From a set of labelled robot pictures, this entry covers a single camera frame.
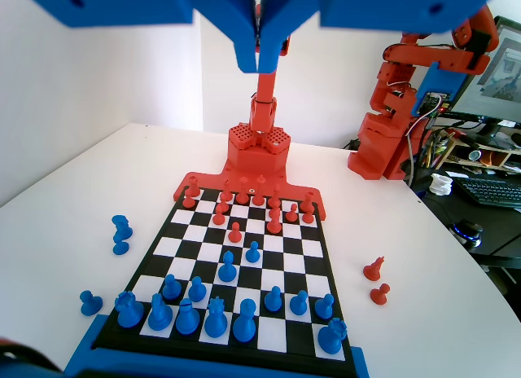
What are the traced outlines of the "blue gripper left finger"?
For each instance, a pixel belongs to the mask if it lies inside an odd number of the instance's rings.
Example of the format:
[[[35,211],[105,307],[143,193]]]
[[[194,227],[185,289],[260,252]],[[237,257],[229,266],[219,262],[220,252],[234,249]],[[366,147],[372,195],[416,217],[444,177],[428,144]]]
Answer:
[[[255,73],[254,0],[33,0],[70,28],[190,24],[198,11],[234,45],[239,69]]]

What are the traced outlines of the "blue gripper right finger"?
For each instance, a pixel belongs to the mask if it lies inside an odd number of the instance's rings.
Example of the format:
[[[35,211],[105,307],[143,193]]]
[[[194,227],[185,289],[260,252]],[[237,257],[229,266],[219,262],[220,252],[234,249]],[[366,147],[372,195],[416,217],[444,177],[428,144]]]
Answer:
[[[444,33],[488,0],[261,0],[258,71],[277,69],[283,42],[315,13],[322,27]]]

